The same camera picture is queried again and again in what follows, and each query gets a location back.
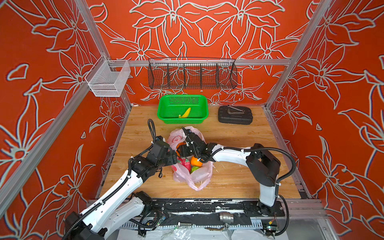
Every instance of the yellow banana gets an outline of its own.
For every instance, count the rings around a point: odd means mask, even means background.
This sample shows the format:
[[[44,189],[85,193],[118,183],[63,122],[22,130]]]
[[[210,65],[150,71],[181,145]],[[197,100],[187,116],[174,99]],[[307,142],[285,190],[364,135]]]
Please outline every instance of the yellow banana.
[[[179,115],[179,118],[186,118],[186,117],[188,117],[190,112],[191,112],[191,108],[188,108],[183,115]]]

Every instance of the green plastic basket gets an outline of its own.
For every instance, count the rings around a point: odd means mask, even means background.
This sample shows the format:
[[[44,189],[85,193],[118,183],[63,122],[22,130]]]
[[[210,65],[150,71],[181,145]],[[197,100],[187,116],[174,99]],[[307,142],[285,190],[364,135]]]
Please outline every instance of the green plastic basket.
[[[188,117],[179,118],[188,108]],[[208,117],[208,101],[203,95],[165,95],[160,99],[157,116],[166,124],[199,124]]]

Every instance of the floral pattern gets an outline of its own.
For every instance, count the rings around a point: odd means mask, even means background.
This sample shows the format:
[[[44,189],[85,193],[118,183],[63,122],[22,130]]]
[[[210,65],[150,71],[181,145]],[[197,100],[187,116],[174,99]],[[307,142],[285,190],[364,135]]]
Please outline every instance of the floral pattern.
[[[271,108],[340,239],[384,238],[383,15],[381,1],[333,1]]]
[[[2,1],[0,18],[8,56],[0,69],[0,95],[8,101],[0,106],[6,113],[0,119],[2,187],[26,161],[100,55],[73,0]],[[0,239],[63,236],[64,219],[95,198],[95,186],[107,167],[104,156],[115,144],[127,108],[122,98],[87,93],[0,219]],[[94,121],[100,113],[113,124],[86,133],[92,124],[98,126]]]
[[[147,60],[153,57],[209,56],[239,59],[290,58],[317,1],[301,1],[301,11],[287,1],[230,0],[126,2],[130,18],[117,21],[125,10],[112,1],[89,0],[89,9],[113,59]],[[286,20],[297,15],[294,23]],[[281,66],[238,67],[233,90],[204,90],[211,104],[263,104]],[[256,80],[249,76],[258,76]],[[183,89],[148,88],[147,70],[134,67],[129,83],[131,101],[156,105],[164,94],[199,94]]]

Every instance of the white wire basket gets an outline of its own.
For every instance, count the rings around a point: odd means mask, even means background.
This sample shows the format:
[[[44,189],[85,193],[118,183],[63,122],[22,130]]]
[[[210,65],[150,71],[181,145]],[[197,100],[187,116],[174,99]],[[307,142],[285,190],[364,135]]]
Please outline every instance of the white wire basket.
[[[102,55],[85,77],[96,97],[119,97],[131,73],[128,61],[121,68],[110,67],[109,62]]]

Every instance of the orange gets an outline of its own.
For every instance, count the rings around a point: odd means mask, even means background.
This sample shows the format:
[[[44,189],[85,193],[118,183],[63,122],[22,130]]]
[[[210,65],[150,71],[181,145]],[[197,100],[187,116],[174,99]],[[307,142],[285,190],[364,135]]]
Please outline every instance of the orange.
[[[195,157],[192,157],[190,162],[192,166],[198,166],[198,167],[203,166],[203,163],[197,160],[197,158]]]

